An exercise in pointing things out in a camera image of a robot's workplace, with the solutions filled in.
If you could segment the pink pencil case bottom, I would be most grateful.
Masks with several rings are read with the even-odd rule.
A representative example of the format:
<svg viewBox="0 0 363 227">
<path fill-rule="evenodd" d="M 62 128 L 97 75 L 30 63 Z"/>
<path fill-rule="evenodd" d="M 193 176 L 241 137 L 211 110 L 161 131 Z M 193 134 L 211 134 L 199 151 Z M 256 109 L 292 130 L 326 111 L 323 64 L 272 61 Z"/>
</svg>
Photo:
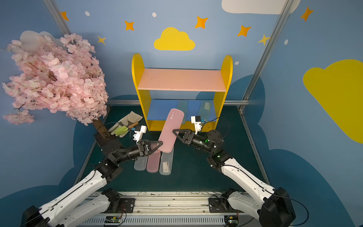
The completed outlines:
<svg viewBox="0 0 363 227">
<path fill-rule="evenodd" d="M 176 135 L 173 130 L 180 129 L 184 119 L 184 112 L 179 109 L 171 109 L 161 131 L 159 141 L 163 144 L 158 148 L 160 152 L 170 153 L 176 141 Z"/>
</svg>

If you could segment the pink pencil case top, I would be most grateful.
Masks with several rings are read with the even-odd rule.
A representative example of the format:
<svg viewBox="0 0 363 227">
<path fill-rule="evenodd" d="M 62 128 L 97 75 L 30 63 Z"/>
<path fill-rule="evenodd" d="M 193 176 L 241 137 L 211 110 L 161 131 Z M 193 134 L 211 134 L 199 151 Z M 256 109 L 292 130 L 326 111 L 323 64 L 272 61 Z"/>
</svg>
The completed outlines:
<svg viewBox="0 0 363 227">
<path fill-rule="evenodd" d="M 160 166 L 160 159 L 161 159 L 161 152 L 159 149 L 156 149 L 155 152 L 153 152 L 151 155 L 148 156 L 146 170 L 149 173 L 158 172 Z"/>
</svg>

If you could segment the clear pencil case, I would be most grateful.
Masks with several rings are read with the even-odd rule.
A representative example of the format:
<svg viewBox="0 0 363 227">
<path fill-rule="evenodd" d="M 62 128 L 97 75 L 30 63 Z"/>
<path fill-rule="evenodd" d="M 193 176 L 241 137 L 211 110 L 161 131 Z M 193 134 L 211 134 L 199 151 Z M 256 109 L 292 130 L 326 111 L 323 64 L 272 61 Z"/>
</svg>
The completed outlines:
<svg viewBox="0 0 363 227">
<path fill-rule="evenodd" d="M 161 160 L 159 166 L 159 173 L 164 176 L 168 176 L 172 172 L 174 158 L 174 148 L 171 152 L 161 152 Z"/>
<path fill-rule="evenodd" d="M 147 168 L 148 157 L 139 157 L 135 160 L 134 169 L 137 171 L 144 171 Z"/>
</svg>

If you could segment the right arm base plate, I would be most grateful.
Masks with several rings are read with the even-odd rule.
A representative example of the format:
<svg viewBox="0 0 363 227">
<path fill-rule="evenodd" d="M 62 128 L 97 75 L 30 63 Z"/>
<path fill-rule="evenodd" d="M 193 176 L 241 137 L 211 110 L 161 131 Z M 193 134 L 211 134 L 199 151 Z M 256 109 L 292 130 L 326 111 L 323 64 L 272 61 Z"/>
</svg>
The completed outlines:
<svg viewBox="0 0 363 227">
<path fill-rule="evenodd" d="M 210 213 L 228 213 L 228 208 L 222 199 L 213 195 L 208 199 Z"/>
</svg>

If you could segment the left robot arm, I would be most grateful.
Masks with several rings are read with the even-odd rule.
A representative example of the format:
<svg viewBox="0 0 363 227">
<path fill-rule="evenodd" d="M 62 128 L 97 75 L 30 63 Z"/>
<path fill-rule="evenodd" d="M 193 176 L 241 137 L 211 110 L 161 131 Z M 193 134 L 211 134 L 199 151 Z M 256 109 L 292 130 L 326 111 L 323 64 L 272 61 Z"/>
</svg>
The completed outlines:
<svg viewBox="0 0 363 227">
<path fill-rule="evenodd" d="M 87 197 L 106 186 L 122 172 L 121 163 L 147 157 L 162 146 L 161 141 L 140 140 L 124 148 L 118 139 L 109 140 L 101 151 L 105 158 L 84 179 L 59 197 L 37 208 L 31 206 L 22 215 L 23 227 L 76 227 L 99 213 L 116 210 L 120 197 L 108 190 L 83 205 Z"/>
</svg>

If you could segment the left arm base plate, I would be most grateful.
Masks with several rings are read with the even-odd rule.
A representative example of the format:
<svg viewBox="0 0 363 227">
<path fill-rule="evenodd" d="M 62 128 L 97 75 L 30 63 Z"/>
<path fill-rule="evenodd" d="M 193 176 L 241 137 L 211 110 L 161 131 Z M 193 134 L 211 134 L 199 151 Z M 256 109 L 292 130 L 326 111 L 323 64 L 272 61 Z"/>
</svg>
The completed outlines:
<svg viewBox="0 0 363 227">
<path fill-rule="evenodd" d="M 112 209 L 114 213 L 133 213 L 135 208 L 135 198 L 120 198 L 115 202 L 115 206 Z"/>
</svg>

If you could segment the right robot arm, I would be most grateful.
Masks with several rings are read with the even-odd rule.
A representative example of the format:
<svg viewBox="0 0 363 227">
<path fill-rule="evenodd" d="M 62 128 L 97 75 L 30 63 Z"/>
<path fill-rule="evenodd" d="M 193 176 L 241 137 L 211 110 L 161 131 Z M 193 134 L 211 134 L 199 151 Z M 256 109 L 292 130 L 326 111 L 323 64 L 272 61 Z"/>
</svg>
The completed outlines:
<svg viewBox="0 0 363 227">
<path fill-rule="evenodd" d="M 296 219 L 287 191 L 263 182 L 228 155 L 223 149 L 224 140 L 219 131 L 211 130 L 205 136 L 189 129 L 175 129 L 173 133 L 182 143 L 209 153 L 207 161 L 210 166 L 244 189 L 247 195 L 234 190 L 224 194 L 232 209 L 257 219 L 263 227 L 288 227 Z"/>
</svg>

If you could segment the pink pencil case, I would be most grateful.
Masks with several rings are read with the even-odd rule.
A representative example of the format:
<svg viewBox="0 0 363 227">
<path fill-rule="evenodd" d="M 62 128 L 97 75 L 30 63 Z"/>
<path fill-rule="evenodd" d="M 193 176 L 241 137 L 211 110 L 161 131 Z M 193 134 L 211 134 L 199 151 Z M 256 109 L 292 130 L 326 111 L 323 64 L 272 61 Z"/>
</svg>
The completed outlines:
<svg viewBox="0 0 363 227">
<path fill-rule="evenodd" d="M 159 141 L 163 144 L 158 148 L 160 152 L 170 153 L 176 141 L 176 135 L 173 130 L 180 129 L 184 119 L 184 112 L 179 109 L 171 109 L 161 131 Z"/>
<path fill-rule="evenodd" d="M 159 149 L 156 149 L 155 152 L 153 152 L 151 155 L 148 156 L 146 170 L 149 173 L 158 172 L 160 166 L 160 159 L 161 159 L 161 152 Z"/>
</svg>

